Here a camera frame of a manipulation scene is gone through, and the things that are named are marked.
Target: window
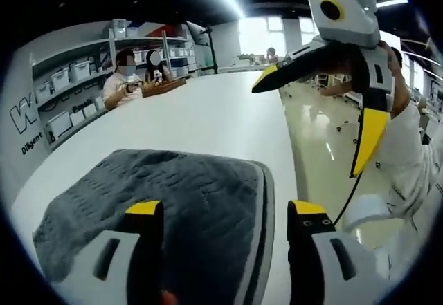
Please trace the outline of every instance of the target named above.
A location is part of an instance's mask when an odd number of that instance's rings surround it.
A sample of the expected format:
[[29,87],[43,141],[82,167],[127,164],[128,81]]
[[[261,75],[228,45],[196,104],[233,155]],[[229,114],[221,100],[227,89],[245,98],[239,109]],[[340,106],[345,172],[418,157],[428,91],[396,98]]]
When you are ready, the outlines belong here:
[[238,21],[242,54],[266,55],[273,47],[278,56],[286,55],[283,21],[280,17],[253,17]]
[[318,29],[312,18],[300,18],[299,22],[302,33],[302,45],[305,45],[318,35]]
[[413,88],[418,89],[418,91],[423,95],[424,93],[424,71],[423,68],[418,65],[418,63],[413,62],[414,68],[414,84]]
[[406,85],[410,86],[410,59],[406,54],[401,53],[403,58],[403,67],[401,68],[401,74],[404,77]]

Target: gray towel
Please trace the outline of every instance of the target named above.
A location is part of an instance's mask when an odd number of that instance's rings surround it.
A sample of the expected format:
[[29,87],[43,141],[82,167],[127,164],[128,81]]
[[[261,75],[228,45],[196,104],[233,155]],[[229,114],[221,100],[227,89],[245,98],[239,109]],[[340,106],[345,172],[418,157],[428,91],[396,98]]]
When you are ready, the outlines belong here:
[[62,281],[75,255],[141,201],[165,207],[162,285],[181,304],[232,304],[251,250],[262,174],[240,160],[116,151],[48,206],[34,233],[44,274]]

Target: white table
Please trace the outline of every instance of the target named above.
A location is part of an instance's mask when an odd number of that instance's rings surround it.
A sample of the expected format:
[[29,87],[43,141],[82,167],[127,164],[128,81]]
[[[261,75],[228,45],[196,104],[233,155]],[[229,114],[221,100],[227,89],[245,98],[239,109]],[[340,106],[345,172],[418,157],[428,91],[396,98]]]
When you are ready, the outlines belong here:
[[218,73],[247,72],[247,71],[263,71],[268,68],[269,64],[249,65],[249,66],[223,66],[218,68]]
[[169,93],[118,107],[69,138],[30,177],[10,212],[34,262],[32,232],[47,205],[117,149],[170,149],[256,160],[268,166],[275,181],[275,239],[263,304],[288,304],[287,203],[297,198],[296,175],[278,91],[251,93],[260,74],[188,80]]

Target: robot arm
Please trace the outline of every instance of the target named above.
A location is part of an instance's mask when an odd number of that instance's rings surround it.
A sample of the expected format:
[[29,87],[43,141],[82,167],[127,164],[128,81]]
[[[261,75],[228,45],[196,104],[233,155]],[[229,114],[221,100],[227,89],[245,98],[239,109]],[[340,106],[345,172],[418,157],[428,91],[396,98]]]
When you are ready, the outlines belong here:
[[375,0],[308,0],[320,35],[263,72],[253,93],[279,89],[290,82],[327,73],[346,62],[352,88],[363,95],[360,124],[351,177],[357,177],[370,160],[383,135],[392,109],[394,82],[388,56],[378,46],[380,31]]

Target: glossy floor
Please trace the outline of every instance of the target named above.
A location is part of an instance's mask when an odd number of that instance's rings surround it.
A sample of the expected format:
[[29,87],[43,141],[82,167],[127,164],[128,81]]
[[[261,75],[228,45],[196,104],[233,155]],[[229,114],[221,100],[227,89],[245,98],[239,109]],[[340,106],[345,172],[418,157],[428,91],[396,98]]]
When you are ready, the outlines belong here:
[[[322,205],[334,220],[350,195],[355,180],[349,179],[355,152],[359,110],[343,98],[326,98],[310,84],[291,84],[280,90],[289,132],[299,200]],[[349,124],[337,131],[344,122]],[[372,161],[366,167],[355,196],[385,194],[388,179]],[[401,226],[401,221],[366,223],[354,235],[367,248],[380,246]]]

